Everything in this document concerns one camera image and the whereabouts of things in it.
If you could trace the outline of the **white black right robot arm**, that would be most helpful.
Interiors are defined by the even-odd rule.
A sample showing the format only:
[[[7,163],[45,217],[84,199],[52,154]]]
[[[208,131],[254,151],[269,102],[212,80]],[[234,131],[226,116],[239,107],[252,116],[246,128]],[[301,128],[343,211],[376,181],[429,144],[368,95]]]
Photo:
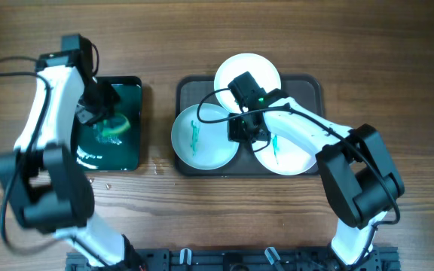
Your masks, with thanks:
[[[368,124],[353,129],[332,123],[291,97],[260,97],[247,108],[230,113],[228,127],[242,139],[264,134],[268,145],[280,136],[312,157],[338,216],[331,250],[343,267],[358,269],[373,251],[378,228],[401,218],[397,200],[405,185],[380,133]]]

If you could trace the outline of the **white plate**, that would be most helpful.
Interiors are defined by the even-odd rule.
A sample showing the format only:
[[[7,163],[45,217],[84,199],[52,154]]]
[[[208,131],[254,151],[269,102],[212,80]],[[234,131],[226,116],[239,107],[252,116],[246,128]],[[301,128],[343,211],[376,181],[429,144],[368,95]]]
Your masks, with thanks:
[[[228,88],[228,84],[244,72],[250,72],[266,93],[282,88],[280,74],[268,59],[255,53],[240,53],[220,65],[214,78],[214,90]],[[215,96],[228,112],[240,114],[230,90],[218,92]]]
[[[236,155],[239,144],[228,139],[227,124],[202,123],[199,119],[216,120],[228,116],[219,105],[192,105],[175,119],[171,143],[177,157],[188,166],[213,170],[228,164]]]
[[[252,149],[257,160],[278,175],[299,175],[311,169],[315,159],[306,151],[279,135],[272,134],[270,143],[256,141]]]

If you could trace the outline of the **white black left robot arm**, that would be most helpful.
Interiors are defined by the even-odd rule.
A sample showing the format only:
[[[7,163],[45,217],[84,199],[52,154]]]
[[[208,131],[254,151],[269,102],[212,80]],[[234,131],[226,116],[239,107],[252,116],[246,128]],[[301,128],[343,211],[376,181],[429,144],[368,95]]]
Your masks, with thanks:
[[[133,170],[139,162],[142,83],[98,77],[79,53],[35,59],[35,100],[10,153],[0,154],[3,209],[22,228],[65,241],[95,269],[143,270],[128,238],[95,210],[85,172]]]

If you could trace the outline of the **green yellow sponge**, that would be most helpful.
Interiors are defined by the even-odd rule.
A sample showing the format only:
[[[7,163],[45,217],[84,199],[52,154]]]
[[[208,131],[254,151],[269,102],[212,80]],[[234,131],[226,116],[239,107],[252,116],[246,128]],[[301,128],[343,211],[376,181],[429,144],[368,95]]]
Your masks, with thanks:
[[[131,128],[128,118],[120,113],[104,119],[99,125],[102,137],[117,136]]]

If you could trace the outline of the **white plate back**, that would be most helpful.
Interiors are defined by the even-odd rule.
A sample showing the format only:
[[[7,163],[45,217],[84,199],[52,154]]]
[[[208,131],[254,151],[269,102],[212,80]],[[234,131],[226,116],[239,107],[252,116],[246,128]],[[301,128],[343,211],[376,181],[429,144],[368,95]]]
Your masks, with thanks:
[[[266,93],[282,88],[280,74],[268,59],[255,53],[240,53],[220,65],[214,78],[214,90],[228,88],[228,84],[244,72],[250,72]],[[230,90],[218,92],[215,96],[228,112],[240,114]]]

